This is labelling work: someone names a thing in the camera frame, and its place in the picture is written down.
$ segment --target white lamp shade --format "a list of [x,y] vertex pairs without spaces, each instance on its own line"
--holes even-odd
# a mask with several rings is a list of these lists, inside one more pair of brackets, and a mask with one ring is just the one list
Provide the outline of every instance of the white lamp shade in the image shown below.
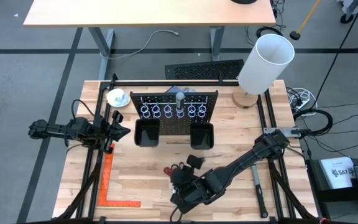
[[239,74],[241,88],[254,95],[263,93],[294,55],[293,46],[286,38],[276,34],[259,37]]

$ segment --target wooden table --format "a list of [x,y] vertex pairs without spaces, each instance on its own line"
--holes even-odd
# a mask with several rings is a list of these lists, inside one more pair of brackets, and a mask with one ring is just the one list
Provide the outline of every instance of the wooden table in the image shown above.
[[[225,26],[275,23],[269,0],[247,5],[230,0],[34,0],[24,21],[29,27],[88,27],[105,57],[110,56],[114,29],[106,40],[102,26],[215,26],[211,28],[212,60],[219,60]],[[102,58],[99,80],[106,78],[107,63]]]
[[[98,97],[99,81],[86,81],[81,94],[90,108],[95,108]],[[168,86],[127,86],[121,87],[127,93],[165,92]],[[137,147],[134,144],[135,121],[139,119],[132,103],[124,108],[117,108],[124,116],[123,126],[132,131],[116,143],[109,181],[108,200],[138,200],[140,208],[96,207],[95,218],[105,216],[108,220],[169,220],[173,210],[170,202],[172,186],[163,168],[185,162],[190,154],[205,157],[202,174],[218,166],[226,166],[240,155],[247,152],[255,138],[262,134],[258,109],[240,109],[231,100],[234,86],[192,86],[198,92],[219,91],[219,97],[211,119],[214,125],[215,145],[208,151],[196,151],[190,147],[189,136],[161,136],[160,144],[155,148]],[[273,108],[279,127],[292,127],[294,121],[288,104],[287,92],[283,80],[276,80],[270,87]],[[78,107],[77,116],[91,119],[83,105]],[[299,146],[296,139],[290,139],[292,146]],[[62,181],[59,187],[53,215],[61,214],[74,199],[81,187],[81,179],[85,166],[87,150],[82,147],[73,148],[67,155]],[[317,215],[311,186],[302,157],[290,150],[285,151],[284,160],[290,187],[300,202],[313,215]],[[269,216],[276,215],[272,185],[267,161],[257,164],[264,200]],[[259,205],[250,169],[234,178],[224,196],[211,205],[198,205],[183,216],[183,220],[193,221],[252,221],[261,220]],[[288,217],[285,196],[280,189],[282,207]]]

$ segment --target desk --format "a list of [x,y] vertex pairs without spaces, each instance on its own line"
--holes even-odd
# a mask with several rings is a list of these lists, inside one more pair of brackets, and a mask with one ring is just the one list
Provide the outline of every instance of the desk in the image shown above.
[[[86,81],[81,94],[83,100],[91,109],[96,107],[100,81]],[[127,93],[165,92],[169,86],[120,86]],[[214,125],[215,145],[208,151],[196,151],[190,147],[189,136],[161,136],[160,144],[155,148],[137,147],[134,144],[135,121],[139,119],[132,103],[119,112],[124,116],[121,123],[132,131],[116,143],[111,177],[109,181],[108,200],[138,200],[140,208],[108,208],[96,206],[94,218],[107,217],[108,220],[136,221],[167,221],[173,210],[170,203],[172,186],[163,168],[172,164],[186,161],[187,156],[194,154],[206,158],[200,171],[226,166],[253,145],[255,138],[262,134],[259,111],[256,106],[240,109],[231,100],[234,86],[192,86],[198,92],[219,91],[211,123]],[[276,80],[270,87],[271,98],[277,124],[280,127],[294,126],[287,91],[283,80]],[[91,119],[91,115],[83,105],[78,107],[77,116]],[[299,146],[296,139],[290,139],[292,146]],[[73,148],[67,155],[62,181],[53,215],[61,214],[74,199],[81,187],[83,169],[87,149]],[[284,160],[290,187],[299,201],[313,215],[317,215],[311,186],[302,157],[285,151]],[[272,192],[267,161],[257,164],[264,200],[269,216],[276,215],[275,200]],[[280,189],[283,212],[288,217],[285,196]],[[89,194],[85,200],[85,211],[89,204]],[[239,174],[227,189],[224,196],[211,205],[198,205],[183,216],[183,220],[193,221],[255,221],[262,220],[259,215],[259,205],[255,194],[252,173],[250,169]]]
[[[34,0],[24,21],[28,27],[88,27],[101,54],[110,55],[114,29],[106,41],[99,27],[217,26],[211,28],[212,59],[219,60],[224,26],[272,26],[269,0],[237,4],[230,0]],[[106,77],[103,58],[99,80]]]

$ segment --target black metal frame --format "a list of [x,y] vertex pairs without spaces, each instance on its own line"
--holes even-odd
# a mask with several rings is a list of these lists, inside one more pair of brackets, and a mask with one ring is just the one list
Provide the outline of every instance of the black metal frame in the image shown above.
[[[101,82],[100,86],[99,86],[99,95],[98,95],[98,100],[97,100],[97,104],[96,104],[96,112],[95,114],[100,114],[101,112],[101,107],[102,107],[102,103],[103,103],[103,93],[105,90],[110,89],[112,90],[115,86],[172,86],[172,85],[185,85],[185,86],[202,86],[202,85],[208,85],[208,86],[238,86],[238,82],[235,80],[228,80],[228,81],[224,81],[224,80],[208,80],[208,81],[202,81],[202,82],[194,82],[194,81],[189,81],[189,82],[181,82],[181,81],[175,81],[175,80],[169,80],[169,82],[164,82],[164,81],[144,81],[144,82],[130,82],[130,81],[119,81],[117,79],[117,76],[114,74],[113,78],[111,80],[111,82]],[[268,108],[268,113],[269,113],[269,118],[270,118],[270,122],[272,124],[272,127],[276,127],[277,124],[275,122],[275,117],[274,117],[274,111],[273,111],[273,106],[272,106],[272,102],[270,99],[270,93],[269,90],[267,90],[265,92],[265,97],[266,97],[266,102],[267,102],[267,108]],[[267,127],[266,125],[266,119],[265,119],[265,115],[264,115],[264,109],[263,109],[263,105],[262,105],[262,99],[260,97],[260,95],[258,96],[258,101],[257,101],[257,106],[258,106],[258,111],[259,111],[259,116],[260,116],[260,123],[261,123],[261,127],[262,127],[262,131],[264,128]],[[110,113],[110,105],[108,103],[106,103],[106,107],[105,107],[105,112],[104,112],[104,118],[108,121],[109,119],[109,113]],[[88,149],[88,154],[86,156],[86,163],[85,163],[85,169],[84,169],[84,174],[83,174],[83,185],[84,183],[88,180],[88,176],[90,173],[90,169],[91,169],[91,161],[92,161],[92,156],[93,156],[93,149]],[[98,156],[97,156],[97,161],[101,161],[101,159],[103,158],[103,152],[102,151],[98,151]],[[280,164],[280,172],[282,177],[284,178],[286,184],[288,184],[288,176],[287,176],[287,172],[285,170],[285,163],[283,161],[283,159],[279,159],[279,164]],[[274,179],[272,173],[270,172],[270,176],[271,176],[271,180],[272,180],[272,187],[273,187],[273,194],[274,194],[274,199],[275,199],[275,205],[276,205],[276,209],[277,209],[277,217],[278,219],[283,218],[283,212],[282,212],[282,204],[281,204],[281,199],[280,199],[280,194],[278,191],[278,184],[277,181]],[[94,221],[90,221],[93,220],[93,216],[94,216],[94,210],[96,207],[96,198],[97,198],[97,193],[98,193],[98,184],[99,184],[99,176],[97,178],[95,178],[94,182],[93,182],[93,189],[92,189],[92,193],[91,193],[91,199],[89,202],[89,210],[88,210],[88,215],[87,218],[84,218],[84,222],[83,223],[99,223],[99,222],[94,222]],[[84,203],[84,199],[80,202],[78,209],[77,209],[77,214],[76,217],[77,218],[81,218],[81,215],[83,214],[83,203]],[[290,208],[290,211],[294,211],[293,210],[293,206],[290,203],[289,199],[287,198],[287,203],[288,203],[288,208]],[[291,218],[296,218],[295,217],[295,212],[290,212],[290,217]],[[118,223],[125,223],[125,224],[152,224],[152,223],[156,223],[156,224],[166,224],[166,223],[170,223],[170,222],[111,222],[111,221],[105,221],[104,217],[101,217],[101,221],[100,223],[111,223],[111,224],[118,224]],[[268,223],[276,223],[276,219],[275,217],[270,217],[269,221],[258,221],[258,222],[191,222],[192,224],[207,224],[207,223],[216,223],[216,224],[220,224],[220,223],[224,223],[224,224],[243,224],[243,223],[248,223],[248,224],[252,224],[252,223],[258,223],[258,224],[268,224]]]

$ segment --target metal desk leg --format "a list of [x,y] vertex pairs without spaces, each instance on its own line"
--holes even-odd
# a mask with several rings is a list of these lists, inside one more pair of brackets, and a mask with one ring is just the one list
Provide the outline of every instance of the metal desk leg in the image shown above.
[[211,27],[212,61],[214,62],[219,60],[219,52],[221,51],[224,28],[224,26]]
[[[91,32],[91,35],[96,42],[96,45],[98,46],[101,55],[109,57],[112,43],[114,40],[114,29],[109,29],[109,32],[107,33],[106,37],[108,38],[108,40],[103,37],[102,31],[99,27],[89,27],[88,29]],[[107,78],[108,63],[108,59],[102,58],[98,80],[105,80]]]

